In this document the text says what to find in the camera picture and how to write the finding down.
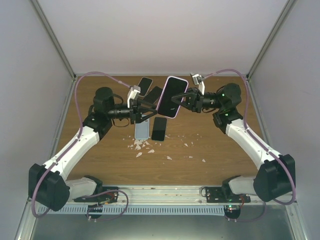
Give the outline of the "light blue phone case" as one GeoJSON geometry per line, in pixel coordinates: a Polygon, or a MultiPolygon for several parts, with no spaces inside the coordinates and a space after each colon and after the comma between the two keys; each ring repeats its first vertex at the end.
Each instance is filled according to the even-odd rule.
{"type": "Polygon", "coordinates": [[[147,140],[150,136],[150,120],[135,124],[134,138],[136,140],[147,140]]]}

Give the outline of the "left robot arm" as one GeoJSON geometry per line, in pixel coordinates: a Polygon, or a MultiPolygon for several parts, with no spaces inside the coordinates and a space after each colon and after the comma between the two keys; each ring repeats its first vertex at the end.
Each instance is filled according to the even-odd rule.
{"type": "Polygon", "coordinates": [[[81,158],[99,143],[114,125],[114,120],[127,119],[140,124],[157,114],[156,106],[138,98],[138,87],[129,90],[127,102],[115,103],[116,94],[109,87],[95,92],[93,104],[75,136],[44,164],[34,164],[28,173],[28,196],[34,205],[40,203],[52,211],[59,211],[67,202],[88,198],[98,202],[103,189],[98,179],[85,176],[68,180],[81,158]]]}

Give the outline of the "black smartphone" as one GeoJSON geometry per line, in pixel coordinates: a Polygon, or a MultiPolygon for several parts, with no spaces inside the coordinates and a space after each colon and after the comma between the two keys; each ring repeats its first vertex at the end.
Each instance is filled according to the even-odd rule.
{"type": "Polygon", "coordinates": [[[153,129],[151,139],[157,142],[163,142],[165,140],[167,127],[167,119],[164,117],[156,117],[153,123],[153,129]]]}

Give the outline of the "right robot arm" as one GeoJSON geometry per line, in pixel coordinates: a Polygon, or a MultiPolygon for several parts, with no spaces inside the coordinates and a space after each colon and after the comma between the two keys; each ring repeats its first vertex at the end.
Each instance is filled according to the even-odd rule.
{"type": "Polygon", "coordinates": [[[215,93],[201,92],[193,87],[173,96],[171,100],[191,112],[213,110],[215,126],[233,139],[256,166],[258,172],[255,177],[235,176],[223,182],[223,200],[232,203],[240,194],[249,194],[269,202],[291,193],[291,200],[286,204],[295,201],[295,160],[289,154],[283,155],[274,150],[249,127],[237,110],[237,105],[242,101],[239,85],[228,83],[215,93]]]}

